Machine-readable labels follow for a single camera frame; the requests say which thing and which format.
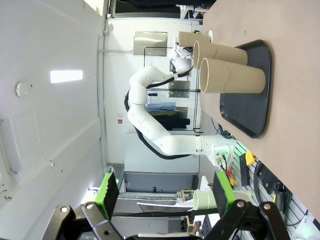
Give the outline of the light blue hanging shirt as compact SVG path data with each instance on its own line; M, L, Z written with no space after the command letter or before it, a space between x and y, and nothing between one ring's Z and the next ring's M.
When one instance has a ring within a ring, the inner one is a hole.
M176 102L154 102L147 104L148 112L167 112L176 111Z

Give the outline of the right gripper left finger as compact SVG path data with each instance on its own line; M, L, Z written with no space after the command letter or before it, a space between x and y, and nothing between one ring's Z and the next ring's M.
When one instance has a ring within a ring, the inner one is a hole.
M107 173L93 201L73 209L58 205L43 234L43 240L80 240L84 233L93 233L96 240L123 240L111 223L119 189L114 173Z

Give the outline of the stainless steel wall cabinet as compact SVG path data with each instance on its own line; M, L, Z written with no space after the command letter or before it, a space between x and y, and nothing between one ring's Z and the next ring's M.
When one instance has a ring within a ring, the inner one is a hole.
M135 56L167 55L168 33L158 31L136 31L133 39Z

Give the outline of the yellow emergency stop box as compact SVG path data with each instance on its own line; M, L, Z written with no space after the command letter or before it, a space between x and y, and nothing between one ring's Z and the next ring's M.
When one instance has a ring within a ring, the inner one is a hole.
M254 162L256 161L256 156L250 151L248 150L245 153L245 162L247 166L252 165Z

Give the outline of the black plastic tray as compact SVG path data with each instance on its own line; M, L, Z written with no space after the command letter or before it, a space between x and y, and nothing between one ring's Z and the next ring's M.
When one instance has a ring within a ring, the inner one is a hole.
M252 139L265 130L272 86L272 54L266 41L257 39L239 45L247 53L247 65L262 70L265 87L259 93L221 93L219 110L223 119Z

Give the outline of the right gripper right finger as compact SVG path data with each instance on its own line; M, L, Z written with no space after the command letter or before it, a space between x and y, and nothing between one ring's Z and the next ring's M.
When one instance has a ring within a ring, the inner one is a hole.
M258 206L237 199L224 171L216 171L212 183L220 219L202 240L229 240L233 233L247 231L254 240L290 240L290 235L272 201Z

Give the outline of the tall beige cup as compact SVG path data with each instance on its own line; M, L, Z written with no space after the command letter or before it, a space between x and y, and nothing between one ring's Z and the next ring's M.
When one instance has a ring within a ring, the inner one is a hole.
M193 47L194 43L198 41L199 43L210 43L210 37L205 34L192 33L180 31L178 35L178 46L179 47Z
M245 50L196 40L193 46L193 66L200 69L204 58L226 61L235 64L247 65L248 54Z
M199 73L204 94L260 94L266 86L263 70L223 60L203 58Z

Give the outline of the white smoke detector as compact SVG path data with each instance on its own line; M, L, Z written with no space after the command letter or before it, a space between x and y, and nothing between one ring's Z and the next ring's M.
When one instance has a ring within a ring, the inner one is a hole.
M18 97L24 97L28 94L28 85L24 82L19 82L15 88Z

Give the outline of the white paper cup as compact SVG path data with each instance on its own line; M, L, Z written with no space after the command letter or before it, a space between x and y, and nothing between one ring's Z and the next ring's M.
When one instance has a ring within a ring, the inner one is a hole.
M206 210L217 207L214 194L211 190L196 190L193 193L193 209Z

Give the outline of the black hanging garment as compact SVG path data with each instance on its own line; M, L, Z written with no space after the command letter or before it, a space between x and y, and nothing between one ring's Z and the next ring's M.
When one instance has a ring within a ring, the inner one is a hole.
M180 118L176 111L152 112L151 115L168 131L186 129L189 118Z

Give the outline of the black clothes rack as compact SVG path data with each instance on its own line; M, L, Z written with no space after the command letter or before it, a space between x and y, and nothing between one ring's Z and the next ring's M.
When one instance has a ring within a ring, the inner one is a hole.
M190 125L186 126L185 131L193 131L196 134L201 134L200 120L201 120L201 107L200 107L200 81L199 70L194 68L193 58L187 56L183 47L176 49L190 62L191 70L188 75L180 77L169 83L159 85L148 90L149 96L156 94L168 95L169 99L175 99L181 102L183 99L192 100L193 107L183 107L177 105L178 116L180 118L190 119Z

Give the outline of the rectangular ceiling light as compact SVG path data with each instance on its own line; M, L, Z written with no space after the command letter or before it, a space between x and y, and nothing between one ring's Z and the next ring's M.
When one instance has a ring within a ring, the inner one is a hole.
M80 81L82 79L82 70L52 70L50 72L50 82L52 84Z

